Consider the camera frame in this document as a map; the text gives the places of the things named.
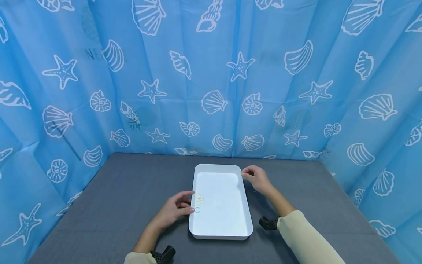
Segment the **blue curtain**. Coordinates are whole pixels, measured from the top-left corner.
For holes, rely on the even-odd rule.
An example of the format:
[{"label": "blue curtain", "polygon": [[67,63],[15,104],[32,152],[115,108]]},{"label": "blue curtain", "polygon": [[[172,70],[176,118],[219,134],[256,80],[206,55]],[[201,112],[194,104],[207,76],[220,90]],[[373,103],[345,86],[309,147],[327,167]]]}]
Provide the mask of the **blue curtain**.
[{"label": "blue curtain", "polygon": [[1,0],[0,262],[138,152],[321,161],[421,263],[421,3]]}]

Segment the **beige sleeve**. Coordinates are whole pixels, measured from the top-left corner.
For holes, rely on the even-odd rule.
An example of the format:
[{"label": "beige sleeve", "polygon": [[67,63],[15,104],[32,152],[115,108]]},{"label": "beige sleeve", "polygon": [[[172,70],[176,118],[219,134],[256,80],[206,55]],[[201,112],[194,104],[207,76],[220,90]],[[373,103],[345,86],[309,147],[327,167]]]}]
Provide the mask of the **beige sleeve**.
[{"label": "beige sleeve", "polygon": [[303,213],[296,210],[277,222],[287,245],[300,264],[345,264],[327,240],[308,222]]},{"label": "beige sleeve", "polygon": [[124,264],[157,264],[151,253],[130,252],[124,259]]}]

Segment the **forearm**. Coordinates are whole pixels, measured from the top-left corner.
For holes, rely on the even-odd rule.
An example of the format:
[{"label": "forearm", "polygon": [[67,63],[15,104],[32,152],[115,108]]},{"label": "forearm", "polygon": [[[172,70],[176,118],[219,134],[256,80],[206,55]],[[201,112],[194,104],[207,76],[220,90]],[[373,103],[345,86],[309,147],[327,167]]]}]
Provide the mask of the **forearm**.
[{"label": "forearm", "polygon": [[271,186],[264,195],[280,217],[284,217],[296,210],[274,186]]}]

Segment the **finger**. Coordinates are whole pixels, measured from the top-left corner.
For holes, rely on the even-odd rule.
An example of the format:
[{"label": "finger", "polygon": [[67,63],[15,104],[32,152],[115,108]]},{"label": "finger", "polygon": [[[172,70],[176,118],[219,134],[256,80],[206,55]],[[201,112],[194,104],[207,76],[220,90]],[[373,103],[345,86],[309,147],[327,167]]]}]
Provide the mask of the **finger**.
[{"label": "finger", "polygon": [[195,209],[192,208],[192,207],[185,207],[185,208],[177,209],[177,213],[178,213],[179,216],[190,215],[194,211],[195,211]]},{"label": "finger", "polygon": [[195,192],[194,191],[182,191],[178,194],[175,194],[174,196],[170,197],[170,200],[172,200],[173,202],[177,202],[180,198],[184,197],[184,196],[188,196],[188,195],[193,195]]}]

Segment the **starfish print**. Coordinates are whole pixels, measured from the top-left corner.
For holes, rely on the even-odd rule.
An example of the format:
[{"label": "starfish print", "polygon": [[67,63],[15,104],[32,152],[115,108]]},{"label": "starfish print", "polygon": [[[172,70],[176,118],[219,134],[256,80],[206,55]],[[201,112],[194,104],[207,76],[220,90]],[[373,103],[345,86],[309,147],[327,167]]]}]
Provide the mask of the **starfish print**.
[{"label": "starfish print", "polygon": [[297,147],[299,146],[299,141],[301,139],[307,139],[307,136],[300,136],[300,130],[296,131],[293,135],[290,134],[284,134],[284,137],[287,139],[287,142],[285,145],[288,144],[295,144]]},{"label": "starfish print", "polygon": [[314,105],[318,98],[325,98],[330,99],[332,97],[331,94],[327,93],[327,89],[333,84],[334,81],[329,81],[323,85],[317,85],[316,82],[312,82],[312,88],[299,96],[299,98],[310,97],[311,98],[311,105]]},{"label": "starfish print", "polygon": [[29,216],[26,216],[24,213],[19,214],[19,222],[21,227],[19,227],[18,231],[14,233],[11,237],[6,239],[3,244],[1,244],[0,247],[9,245],[19,238],[22,238],[24,241],[24,246],[28,243],[29,235],[31,233],[31,230],[39,225],[43,220],[42,219],[36,219],[35,214],[37,213],[38,209],[40,208],[41,203],[35,205],[34,209],[32,209]]},{"label": "starfish print", "polygon": [[157,141],[161,141],[167,144],[167,141],[165,140],[166,137],[170,137],[169,134],[164,134],[164,133],[160,133],[160,131],[158,130],[158,128],[155,128],[154,133],[145,131],[145,134],[147,134],[148,136],[152,137],[152,143],[155,143]]},{"label": "starfish print", "polygon": [[148,84],[146,81],[141,80],[143,85],[143,90],[138,94],[139,97],[148,96],[151,99],[152,104],[155,104],[156,96],[167,96],[167,93],[160,92],[158,90],[158,84],[160,83],[159,79],[155,79],[152,84]]},{"label": "starfish print", "polygon": [[237,77],[242,77],[246,80],[246,71],[248,70],[249,66],[255,62],[255,59],[250,59],[245,61],[243,59],[242,52],[239,52],[238,61],[237,63],[228,62],[226,65],[233,69],[233,76],[230,79],[231,82],[236,80]]},{"label": "starfish print", "polygon": [[77,60],[70,60],[68,63],[64,63],[59,56],[54,55],[54,60],[58,68],[42,71],[41,74],[45,76],[57,76],[60,79],[60,90],[66,88],[66,84],[69,80],[78,81],[78,77],[73,73]]}]

